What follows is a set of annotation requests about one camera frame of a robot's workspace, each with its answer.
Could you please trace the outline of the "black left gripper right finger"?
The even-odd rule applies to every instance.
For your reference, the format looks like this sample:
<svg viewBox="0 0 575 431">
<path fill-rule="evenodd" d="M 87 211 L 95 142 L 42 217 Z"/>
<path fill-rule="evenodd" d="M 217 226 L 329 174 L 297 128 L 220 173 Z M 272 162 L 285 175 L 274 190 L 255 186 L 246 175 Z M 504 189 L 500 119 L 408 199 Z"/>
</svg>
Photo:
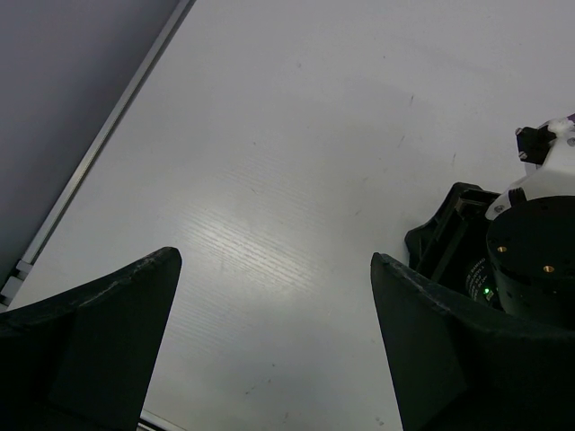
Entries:
<svg viewBox="0 0 575 431">
<path fill-rule="evenodd" d="M 573 429 L 572 331 L 493 310 L 385 254 L 370 279 L 404 429 Z"/>
</svg>

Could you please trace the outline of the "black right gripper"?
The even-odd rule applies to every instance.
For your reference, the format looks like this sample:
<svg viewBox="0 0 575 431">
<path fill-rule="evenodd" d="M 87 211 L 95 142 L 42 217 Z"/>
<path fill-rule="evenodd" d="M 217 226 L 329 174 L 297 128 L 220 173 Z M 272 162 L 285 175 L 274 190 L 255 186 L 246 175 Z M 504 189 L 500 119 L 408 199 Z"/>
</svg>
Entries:
<svg viewBox="0 0 575 431">
<path fill-rule="evenodd" d="M 529 200 L 490 223 L 496 197 L 454 184 L 435 215 L 405 235 L 409 268 L 515 317 L 573 321 L 574 197 Z"/>
</svg>

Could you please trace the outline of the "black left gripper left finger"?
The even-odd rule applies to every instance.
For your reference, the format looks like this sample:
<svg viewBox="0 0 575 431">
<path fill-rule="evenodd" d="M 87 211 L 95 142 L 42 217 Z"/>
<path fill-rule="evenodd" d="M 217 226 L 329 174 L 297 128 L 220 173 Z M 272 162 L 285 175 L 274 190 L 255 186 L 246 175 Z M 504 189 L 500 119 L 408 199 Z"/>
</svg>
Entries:
<svg viewBox="0 0 575 431">
<path fill-rule="evenodd" d="M 1 315 L 3 430 L 134 430 L 181 273 L 164 247 Z"/>
</svg>

